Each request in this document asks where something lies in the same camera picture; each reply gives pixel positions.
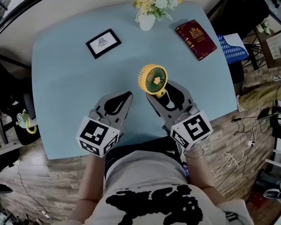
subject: black shorts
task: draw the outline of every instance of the black shorts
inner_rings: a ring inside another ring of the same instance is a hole
[[[127,156],[134,151],[150,151],[150,152],[160,152],[166,156],[176,160],[182,166],[180,159],[182,150],[178,149],[176,142],[171,137],[162,137],[158,139],[151,140],[149,142],[139,143],[135,145],[126,145],[116,147],[110,150],[106,154],[105,158],[105,177],[108,169],[119,159]]]

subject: picture frame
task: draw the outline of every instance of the picture frame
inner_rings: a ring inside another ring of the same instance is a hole
[[[116,46],[119,46],[120,44],[122,44],[121,41],[112,31],[112,29],[106,30],[86,43],[95,59],[115,48]]]

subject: light blue table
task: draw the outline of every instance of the light blue table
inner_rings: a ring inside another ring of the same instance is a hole
[[[170,15],[173,21],[155,22],[142,31],[134,21],[136,10],[122,4],[93,10],[60,22],[35,39],[32,85],[39,129],[49,159],[87,154],[76,133],[103,95],[130,90],[133,101],[119,145],[166,136],[164,124],[138,86],[138,73],[148,63],[164,66],[170,80],[186,87],[210,120],[236,110],[228,65],[216,34],[202,8],[182,3]],[[217,45],[198,61],[176,34],[177,25],[195,19]],[[97,60],[85,45],[112,28],[122,44]]]

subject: khaki pants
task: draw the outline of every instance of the khaki pants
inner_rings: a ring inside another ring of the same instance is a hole
[[[267,82],[240,96],[239,105],[247,109],[275,99],[281,101],[281,82]]]

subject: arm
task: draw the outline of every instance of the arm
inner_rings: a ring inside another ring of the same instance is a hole
[[[185,153],[191,184],[202,189],[214,205],[226,202],[226,199],[215,189],[214,178],[204,158],[200,145]]]
[[[79,188],[79,200],[70,220],[84,223],[92,215],[103,195],[104,166],[104,158],[89,156]]]

